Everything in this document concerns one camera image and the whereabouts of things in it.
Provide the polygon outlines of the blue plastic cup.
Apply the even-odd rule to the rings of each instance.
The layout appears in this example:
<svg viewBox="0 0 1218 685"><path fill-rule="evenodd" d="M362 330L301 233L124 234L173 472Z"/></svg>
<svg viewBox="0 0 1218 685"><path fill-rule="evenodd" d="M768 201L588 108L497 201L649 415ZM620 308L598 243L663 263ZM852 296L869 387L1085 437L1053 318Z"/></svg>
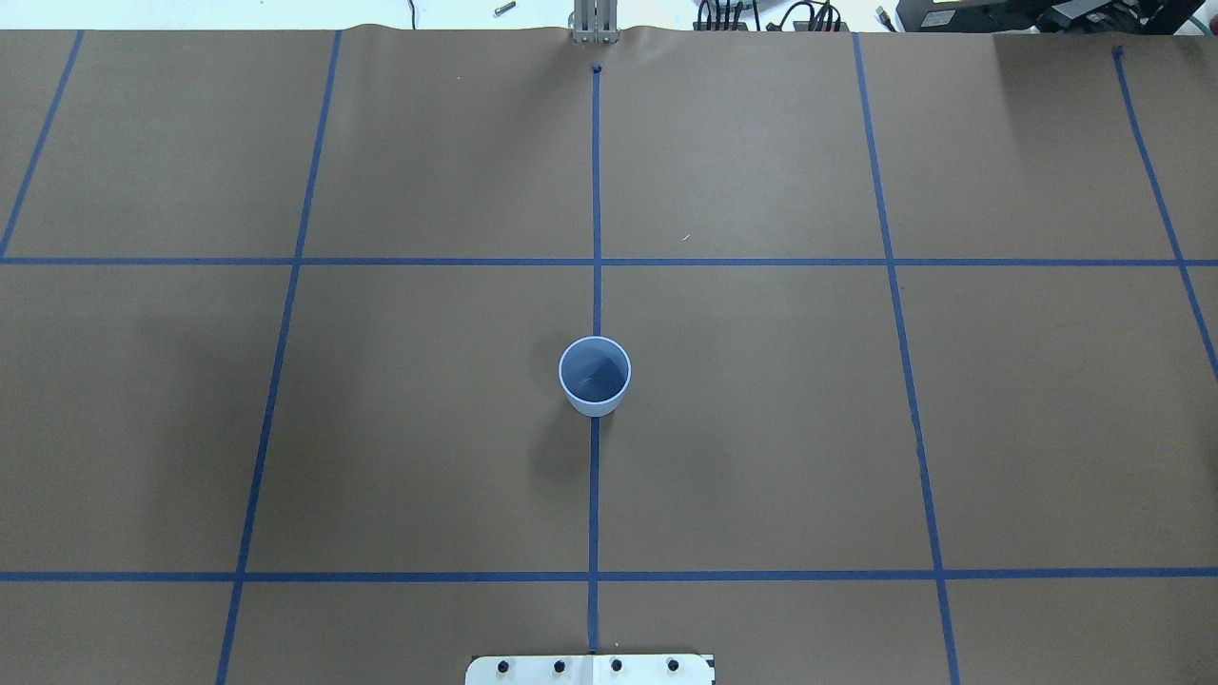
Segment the blue plastic cup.
<svg viewBox="0 0 1218 685"><path fill-rule="evenodd" d="M576 412L603 418L625 399L635 364L620 342L607 336L583 336L561 351L557 373L561 394Z"/></svg>

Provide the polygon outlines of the black power strip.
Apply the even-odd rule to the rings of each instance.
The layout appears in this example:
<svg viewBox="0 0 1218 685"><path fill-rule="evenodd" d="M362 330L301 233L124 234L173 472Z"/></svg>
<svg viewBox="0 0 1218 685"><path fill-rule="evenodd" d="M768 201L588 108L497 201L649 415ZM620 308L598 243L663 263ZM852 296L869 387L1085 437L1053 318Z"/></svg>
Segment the black power strip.
<svg viewBox="0 0 1218 685"><path fill-rule="evenodd" d="M697 1L692 30L847 33L836 1Z"/></svg>

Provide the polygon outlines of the aluminium frame post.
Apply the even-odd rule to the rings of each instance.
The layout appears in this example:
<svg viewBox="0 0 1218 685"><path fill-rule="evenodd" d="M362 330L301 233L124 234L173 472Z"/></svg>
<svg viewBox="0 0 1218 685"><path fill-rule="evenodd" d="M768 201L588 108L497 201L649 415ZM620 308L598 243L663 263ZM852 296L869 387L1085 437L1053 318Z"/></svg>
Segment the aluminium frame post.
<svg viewBox="0 0 1218 685"><path fill-rule="evenodd" d="M620 39L618 0L576 0L569 18L575 43L611 45Z"/></svg>

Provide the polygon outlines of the white mast base plate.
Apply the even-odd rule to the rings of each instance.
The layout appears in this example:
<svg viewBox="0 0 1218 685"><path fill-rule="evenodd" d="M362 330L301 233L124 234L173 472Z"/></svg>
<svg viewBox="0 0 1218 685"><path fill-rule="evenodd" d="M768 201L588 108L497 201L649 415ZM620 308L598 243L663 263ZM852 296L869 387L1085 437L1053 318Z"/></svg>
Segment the white mast base plate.
<svg viewBox="0 0 1218 685"><path fill-rule="evenodd" d="M523 655L471 659L465 684L715 684L704 655Z"/></svg>

